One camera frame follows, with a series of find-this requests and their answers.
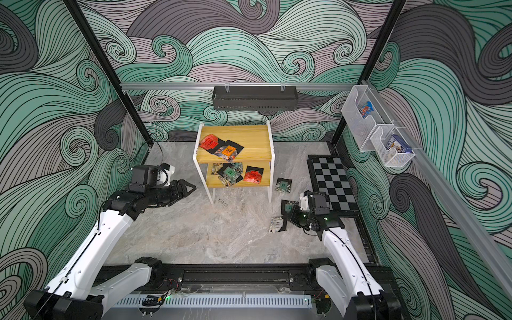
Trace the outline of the jasmine tea bag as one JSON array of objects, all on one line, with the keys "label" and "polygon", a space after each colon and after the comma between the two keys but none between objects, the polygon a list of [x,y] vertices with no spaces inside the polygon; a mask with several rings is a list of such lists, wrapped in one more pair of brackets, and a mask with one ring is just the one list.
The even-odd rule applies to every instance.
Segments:
[{"label": "jasmine tea bag", "polygon": [[298,201],[289,201],[283,199],[281,201],[281,214],[289,215],[290,213],[293,213],[296,206],[300,207]]},{"label": "jasmine tea bag", "polygon": [[277,182],[275,184],[275,190],[280,193],[290,193],[292,187],[292,179],[286,179],[282,177],[277,178]]}]

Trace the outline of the jasmine tea bag front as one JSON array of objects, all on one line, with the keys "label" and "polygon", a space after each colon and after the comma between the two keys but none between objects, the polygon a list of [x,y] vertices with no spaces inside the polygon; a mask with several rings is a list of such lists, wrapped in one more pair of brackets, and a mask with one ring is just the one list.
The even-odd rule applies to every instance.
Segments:
[{"label": "jasmine tea bag front", "polygon": [[292,179],[286,179],[282,177],[277,178],[277,182],[275,184],[275,190],[280,193],[290,193],[292,187]]}]

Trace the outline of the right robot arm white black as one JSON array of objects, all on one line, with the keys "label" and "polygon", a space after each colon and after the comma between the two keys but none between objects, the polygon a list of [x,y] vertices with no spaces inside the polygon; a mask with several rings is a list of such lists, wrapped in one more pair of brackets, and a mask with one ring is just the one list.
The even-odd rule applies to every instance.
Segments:
[{"label": "right robot arm white black", "polygon": [[332,258],[309,261],[309,278],[329,295],[342,319],[401,319],[401,304],[372,276],[357,254],[348,232],[336,214],[316,215],[294,205],[289,222],[313,232]]}]

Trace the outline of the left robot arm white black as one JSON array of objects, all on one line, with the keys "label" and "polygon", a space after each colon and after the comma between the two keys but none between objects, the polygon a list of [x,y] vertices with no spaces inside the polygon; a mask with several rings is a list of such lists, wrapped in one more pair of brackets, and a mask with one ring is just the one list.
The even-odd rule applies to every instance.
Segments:
[{"label": "left robot arm white black", "polygon": [[23,306],[31,319],[101,319],[117,302],[140,287],[163,285],[162,262],[142,257],[125,271],[95,285],[121,236],[146,209],[168,207],[188,197],[196,186],[184,179],[163,187],[130,185],[104,203],[99,218],[72,258],[43,289],[31,291]]}]

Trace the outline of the red tea bag top shelf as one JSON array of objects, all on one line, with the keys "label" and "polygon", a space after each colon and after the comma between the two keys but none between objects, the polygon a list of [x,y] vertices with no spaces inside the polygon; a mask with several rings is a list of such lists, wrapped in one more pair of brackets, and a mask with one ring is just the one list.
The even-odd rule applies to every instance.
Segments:
[{"label": "red tea bag top shelf", "polygon": [[200,148],[206,150],[207,152],[213,154],[215,153],[221,145],[224,144],[224,141],[219,139],[217,136],[215,135],[207,135],[206,137],[204,137],[200,143],[199,143],[199,146]]}]

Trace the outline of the red tea bag shelf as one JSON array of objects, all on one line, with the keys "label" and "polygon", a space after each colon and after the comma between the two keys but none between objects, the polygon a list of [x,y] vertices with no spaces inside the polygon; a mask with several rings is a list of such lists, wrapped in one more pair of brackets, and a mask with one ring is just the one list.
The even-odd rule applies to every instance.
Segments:
[{"label": "red tea bag shelf", "polygon": [[243,180],[252,184],[260,184],[263,179],[264,168],[247,166]]},{"label": "red tea bag shelf", "polygon": [[200,143],[199,143],[199,146],[200,148],[206,150],[207,152],[213,154],[215,153],[221,145],[224,144],[224,141],[219,139],[217,136],[215,135],[207,135],[206,137],[204,137]]}]

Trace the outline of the orange floral tea bag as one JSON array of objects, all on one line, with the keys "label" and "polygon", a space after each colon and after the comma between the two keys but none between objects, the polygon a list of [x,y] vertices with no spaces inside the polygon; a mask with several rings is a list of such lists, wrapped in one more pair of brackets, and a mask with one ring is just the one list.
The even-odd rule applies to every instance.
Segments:
[{"label": "orange floral tea bag", "polygon": [[233,162],[236,157],[243,151],[244,146],[227,140],[219,149],[214,153],[215,156],[224,159],[228,162]]}]

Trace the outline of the white wooden two-tier shelf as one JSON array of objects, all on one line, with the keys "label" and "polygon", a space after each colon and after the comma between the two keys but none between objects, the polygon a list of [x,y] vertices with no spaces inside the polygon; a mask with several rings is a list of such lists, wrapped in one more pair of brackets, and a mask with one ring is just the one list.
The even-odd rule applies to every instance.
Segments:
[{"label": "white wooden two-tier shelf", "polygon": [[201,182],[205,188],[210,204],[215,203],[215,191],[224,185],[212,175],[211,168],[214,163],[228,163],[200,148],[200,141],[207,135],[215,135],[223,141],[231,140],[244,146],[243,151],[236,157],[233,163],[242,163],[246,169],[248,165],[264,168],[263,179],[260,184],[252,184],[242,180],[234,187],[265,187],[267,188],[268,201],[272,201],[272,187],[275,170],[275,148],[271,122],[265,125],[236,125],[236,126],[206,126],[199,124],[197,138],[195,140],[192,160],[195,164]]}]

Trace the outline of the checkered black chessboard mat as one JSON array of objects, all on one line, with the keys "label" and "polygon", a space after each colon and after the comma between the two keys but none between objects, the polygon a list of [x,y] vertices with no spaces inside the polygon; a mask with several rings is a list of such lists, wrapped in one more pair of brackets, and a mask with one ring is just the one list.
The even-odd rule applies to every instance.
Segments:
[{"label": "checkered black chessboard mat", "polygon": [[327,196],[328,208],[345,215],[355,215],[359,206],[340,157],[309,155],[307,159],[314,192]]}]

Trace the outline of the clear bin lower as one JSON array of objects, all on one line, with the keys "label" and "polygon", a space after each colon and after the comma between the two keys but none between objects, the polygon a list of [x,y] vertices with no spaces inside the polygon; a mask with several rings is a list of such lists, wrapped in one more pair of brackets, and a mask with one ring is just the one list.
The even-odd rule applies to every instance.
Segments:
[{"label": "clear bin lower", "polygon": [[370,140],[385,167],[400,169],[415,157],[412,147],[393,125],[379,125]]}]

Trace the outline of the clear bin upper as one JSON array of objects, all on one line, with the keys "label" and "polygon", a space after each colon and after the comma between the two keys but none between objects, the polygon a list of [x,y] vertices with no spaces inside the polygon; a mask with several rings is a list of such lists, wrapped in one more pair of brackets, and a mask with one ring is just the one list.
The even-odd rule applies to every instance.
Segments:
[{"label": "clear bin upper", "polygon": [[[366,101],[372,102],[375,110],[366,119],[363,119],[358,106]],[[381,112],[382,106],[369,86],[356,85],[352,87],[343,105],[342,114],[360,151],[375,150],[370,137],[377,126],[385,123]]]}]

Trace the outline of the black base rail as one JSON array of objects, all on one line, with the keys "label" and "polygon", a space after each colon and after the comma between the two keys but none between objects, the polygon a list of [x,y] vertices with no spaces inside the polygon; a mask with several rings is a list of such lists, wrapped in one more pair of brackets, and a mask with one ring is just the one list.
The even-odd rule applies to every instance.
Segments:
[{"label": "black base rail", "polygon": [[292,291],[321,291],[313,266],[306,263],[163,264],[148,287],[183,290],[192,285],[273,285]]}]

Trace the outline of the black perforated wall tray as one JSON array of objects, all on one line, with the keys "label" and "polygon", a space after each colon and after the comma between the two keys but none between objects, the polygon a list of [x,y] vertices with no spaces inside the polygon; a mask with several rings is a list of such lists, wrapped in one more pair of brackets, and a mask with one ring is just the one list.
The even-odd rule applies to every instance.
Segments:
[{"label": "black perforated wall tray", "polygon": [[289,111],[297,109],[299,96],[295,87],[215,87],[214,109],[219,111]]}]

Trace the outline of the aluminium rail wall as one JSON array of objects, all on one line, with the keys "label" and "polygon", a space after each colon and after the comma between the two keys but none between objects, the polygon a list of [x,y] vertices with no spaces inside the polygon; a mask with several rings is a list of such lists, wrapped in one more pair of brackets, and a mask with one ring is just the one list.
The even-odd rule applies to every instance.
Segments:
[{"label": "aluminium rail wall", "polygon": [[230,90],[232,87],[295,87],[298,91],[349,91],[355,84],[352,83],[250,83],[250,82],[121,82],[124,91],[138,90],[214,90],[215,87],[224,87]]},{"label": "aluminium rail wall", "polygon": [[385,122],[392,124],[404,140],[413,148],[415,153],[414,164],[431,186],[438,202],[465,234],[507,297],[511,298],[510,259],[499,248],[492,236],[481,225],[464,200],[462,200],[449,181],[446,180],[435,166],[434,162],[430,160],[417,140],[411,135],[410,130],[402,121],[398,120],[389,105],[380,96],[376,87],[368,80],[362,80],[361,83],[369,87],[373,97],[381,105],[382,112],[385,114]]}]

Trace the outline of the aluminium rail right wall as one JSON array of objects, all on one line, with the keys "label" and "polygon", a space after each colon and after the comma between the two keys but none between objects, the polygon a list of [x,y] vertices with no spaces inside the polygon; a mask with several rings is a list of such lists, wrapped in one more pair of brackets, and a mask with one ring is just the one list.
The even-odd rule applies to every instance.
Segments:
[{"label": "aluminium rail right wall", "polygon": [[510,259],[499,248],[492,236],[481,225],[464,200],[462,200],[449,181],[446,180],[435,166],[434,162],[430,160],[417,140],[411,135],[410,130],[402,121],[398,120],[389,105],[380,96],[376,87],[368,80],[362,80],[361,83],[369,87],[373,97],[381,105],[382,112],[385,114],[385,122],[392,124],[404,140],[413,148],[415,153],[414,164],[431,186],[438,202],[465,234],[507,297],[511,298]]}]

